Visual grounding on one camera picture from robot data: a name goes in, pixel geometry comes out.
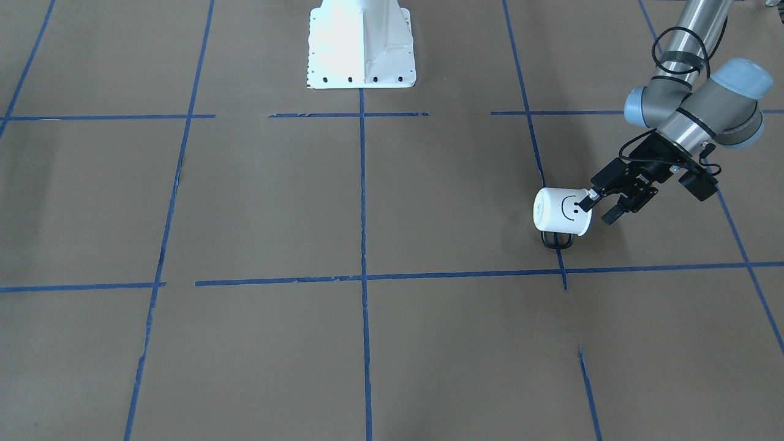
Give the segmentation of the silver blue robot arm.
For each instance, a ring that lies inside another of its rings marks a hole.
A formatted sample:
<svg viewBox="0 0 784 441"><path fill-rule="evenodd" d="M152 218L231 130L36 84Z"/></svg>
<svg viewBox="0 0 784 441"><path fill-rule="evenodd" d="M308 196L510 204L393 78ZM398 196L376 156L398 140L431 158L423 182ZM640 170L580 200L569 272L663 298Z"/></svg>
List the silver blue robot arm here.
<svg viewBox="0 0 784 441"><path fill-rule="evenodd" d="M655 72L624 108L625 120L645 132L591 178L578 204L582 211L618 195L603 217L612 224L638 212L672 176L703 202L718 191L722 168L707 159L715 148L748 147L762 135L760 103L773 87L770 73L745 58L711 65L732 7L731 1L688 1L677 24L656 37L650 48Z"/></svg>

